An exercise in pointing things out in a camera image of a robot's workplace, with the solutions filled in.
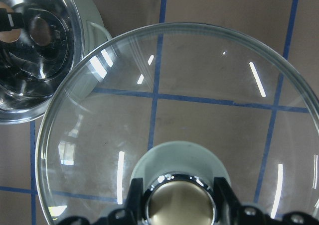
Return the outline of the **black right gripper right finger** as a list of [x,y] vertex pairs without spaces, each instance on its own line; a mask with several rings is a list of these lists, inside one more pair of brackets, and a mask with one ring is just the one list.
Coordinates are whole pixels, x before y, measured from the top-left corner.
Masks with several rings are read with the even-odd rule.
[[213,200],[216,205],[216,221],[222,225],[235,225],[241,203],[226,178],[214,178]]

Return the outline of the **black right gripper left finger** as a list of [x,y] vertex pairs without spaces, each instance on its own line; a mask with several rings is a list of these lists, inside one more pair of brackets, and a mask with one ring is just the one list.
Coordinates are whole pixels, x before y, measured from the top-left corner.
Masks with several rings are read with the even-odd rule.
[[125,202],[127,225],[138,225],[144,217],[144,185],[142,178],[133,178]]

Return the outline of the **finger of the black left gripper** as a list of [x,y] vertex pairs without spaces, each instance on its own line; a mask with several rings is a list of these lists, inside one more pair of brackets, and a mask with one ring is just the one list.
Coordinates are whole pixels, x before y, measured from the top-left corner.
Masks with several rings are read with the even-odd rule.
[[8,12],[5,8],[0,9],[0,31],[7,32],[13,29],[24,28],[23,15],[20,12]]

